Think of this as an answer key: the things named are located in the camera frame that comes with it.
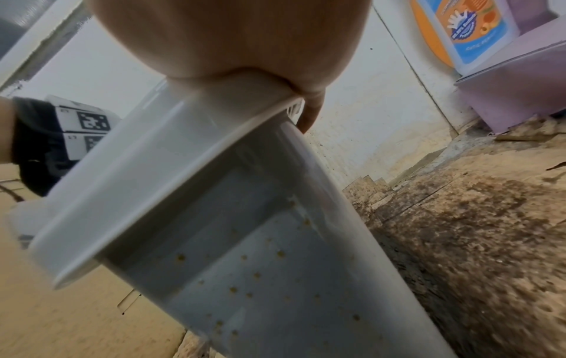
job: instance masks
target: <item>orange and blue label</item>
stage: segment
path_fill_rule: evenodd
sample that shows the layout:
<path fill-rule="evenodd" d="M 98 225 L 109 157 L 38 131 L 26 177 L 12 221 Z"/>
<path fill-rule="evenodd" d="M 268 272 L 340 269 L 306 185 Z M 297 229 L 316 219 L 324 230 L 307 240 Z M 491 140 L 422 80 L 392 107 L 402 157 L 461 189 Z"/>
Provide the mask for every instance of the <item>orange and blue label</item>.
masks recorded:
<path fill-rule="evenodd" d="M 493 0 L 426 0 L 462 62 L 478 59 L 508 32 Z"/>

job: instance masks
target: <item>beige floor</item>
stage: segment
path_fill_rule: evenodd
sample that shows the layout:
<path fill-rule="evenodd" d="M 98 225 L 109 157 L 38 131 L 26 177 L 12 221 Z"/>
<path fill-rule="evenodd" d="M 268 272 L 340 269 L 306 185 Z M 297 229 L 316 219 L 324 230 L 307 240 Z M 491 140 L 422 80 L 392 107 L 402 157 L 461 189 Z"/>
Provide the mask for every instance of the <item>beige floor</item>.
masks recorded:
<path fill-rule="evenodd" d="M 16 177 L 0 166 L 0 180 Z M 32 199 L 19 183 L 5 183 Z M 0 193 L 0 214 L 14 204 Z M 185 330 L 105 268 L 59 291 L 0 227 L 0 358 L 171 358 Z"/>

